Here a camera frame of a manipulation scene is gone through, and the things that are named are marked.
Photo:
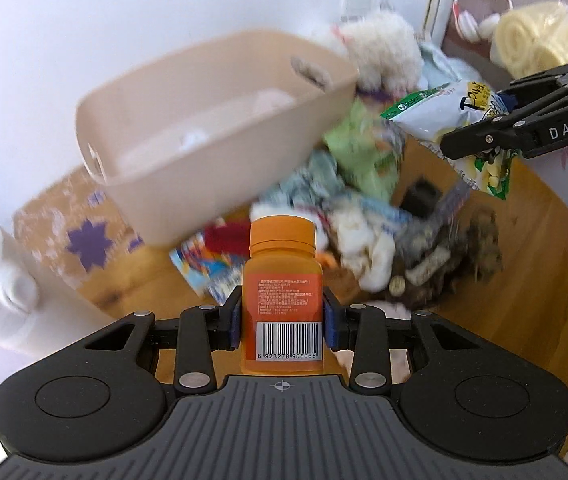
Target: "ribbed gray surface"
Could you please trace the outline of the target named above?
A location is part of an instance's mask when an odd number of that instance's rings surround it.
[[[230,377],[221,391],[177,403],[143,444],[107,460],[49,465],[12,456],[0,480],[401,479],[562,480],[556,457],[491,467],[422,444],[380,397],[337,376]]]

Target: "orange bottle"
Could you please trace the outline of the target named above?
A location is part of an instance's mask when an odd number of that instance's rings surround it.
[[[251,225],[243,270],[241,371],[248,375],[321,373],[321,265],[315,226],[296,216]]]

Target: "headphones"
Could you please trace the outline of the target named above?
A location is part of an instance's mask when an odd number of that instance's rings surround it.
[[[509,6],[508,10],[512,10],[513,2],[506,0],[506,3]],[[482,40],[492,41],[493,32],[500,21],[500,14],[495,12],[477,23],[477,20],[467,10],[459,12],[459,0],[453,0],[453,17],[459,37],[469,43],[479,43]]]

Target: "headphone ear cup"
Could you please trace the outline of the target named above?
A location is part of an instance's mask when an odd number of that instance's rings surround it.
[[[477,34],[477,20],[467,10],[463,10],[458,16],[458,30],[462,39],[468,43],[479,43],[481,40]]]
[[[499,14],[491,14],[482,20],[482,22],[477,25],[477,34],[486,41],[493,41],[493,34],[497,28],[497,24],[500,22]]]

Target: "red cloth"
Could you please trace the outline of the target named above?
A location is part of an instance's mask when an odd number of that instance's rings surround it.
[[[251,255],[251,222],[228,222],[222,226],[204,229],[204,245],[213,253],[237,254],[248,258]]]

